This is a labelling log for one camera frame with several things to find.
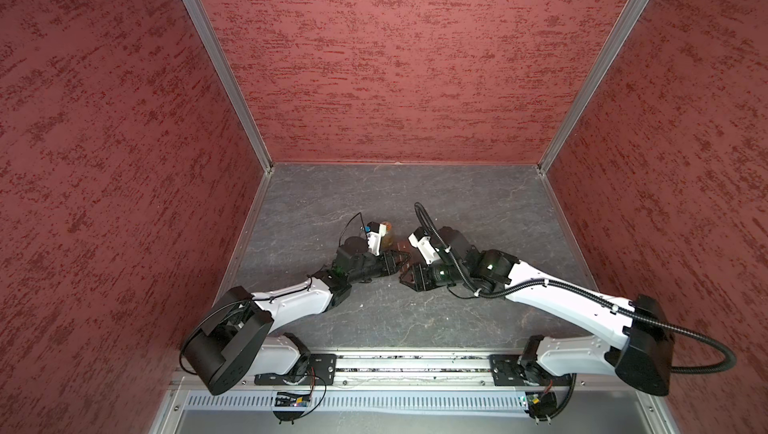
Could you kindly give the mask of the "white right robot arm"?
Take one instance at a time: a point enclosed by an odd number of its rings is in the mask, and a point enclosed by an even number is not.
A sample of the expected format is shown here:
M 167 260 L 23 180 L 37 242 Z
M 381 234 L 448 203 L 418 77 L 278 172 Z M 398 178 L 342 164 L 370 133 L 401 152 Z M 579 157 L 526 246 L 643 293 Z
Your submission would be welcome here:
M 473 287 L 475 297 L 525 304 L 583 330 L 585 335 L 534 335 L 518 359 L 519 371 L 539 384 L 571 374 L 615 376 L 654 396 L 670 390 L 674 335 L 654 298 L 609 296 L 548 275 L 503 251 L 479 251 L 457 230 L 443 227 L 433 240 L 423 228 L 408 237 L 418 253 L 401 277 L 416 292 Z

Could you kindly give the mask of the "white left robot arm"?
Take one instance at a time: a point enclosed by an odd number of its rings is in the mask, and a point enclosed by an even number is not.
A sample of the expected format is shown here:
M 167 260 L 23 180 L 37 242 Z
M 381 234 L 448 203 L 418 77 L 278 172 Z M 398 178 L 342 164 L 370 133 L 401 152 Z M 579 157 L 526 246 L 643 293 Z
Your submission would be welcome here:
M 407 252 L 374 252 L 367 241 L 351 237 L 338 246 L 330 266 L 302 283 L 261 293 L 235 286 L 182 341 L 179 366 L 214 396 L 262 375 L 300 384 L 310 376 L 311 352 L 295 335 L 278 331 L 338 307 L 353 285 L 398 274 L 409 260 Z

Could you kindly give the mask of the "clear pill bottle gold lid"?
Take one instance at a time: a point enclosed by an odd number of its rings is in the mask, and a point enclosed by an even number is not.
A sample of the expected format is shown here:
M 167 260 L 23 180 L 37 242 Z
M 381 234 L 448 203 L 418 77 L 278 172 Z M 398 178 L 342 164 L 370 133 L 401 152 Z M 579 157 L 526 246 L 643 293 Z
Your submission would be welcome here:
M 395 242 L 395 232 L 393 225 L 390 222 L 385 222 L 385 234 L 383 236 L 383 241 L 385 244 L 392 244 Z

